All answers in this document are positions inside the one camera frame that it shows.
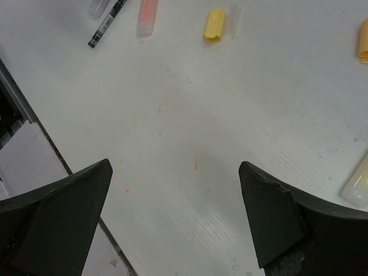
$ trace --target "white surface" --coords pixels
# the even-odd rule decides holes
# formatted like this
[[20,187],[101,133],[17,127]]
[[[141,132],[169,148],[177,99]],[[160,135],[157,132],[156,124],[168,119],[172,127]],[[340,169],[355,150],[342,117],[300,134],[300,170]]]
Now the white surface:
[[38,124],[26,122],[0,150],[0,176],[14,197],[68,174]]
[[[38,124],[26,122],[0,150],[0,200],[37,189],[67,177]],[[122,276],[128,270],[98,225],[83,276]]]
[[345,205],[367,150],[366,2],[234,2],[237,39],[202,40],[224,0],[160,0],[137,39],[130,0],[94,50],[87,0],[0,4],[3,59],[66,162],[110,159],[102,217],[140,276],[263,275],[240,162]]

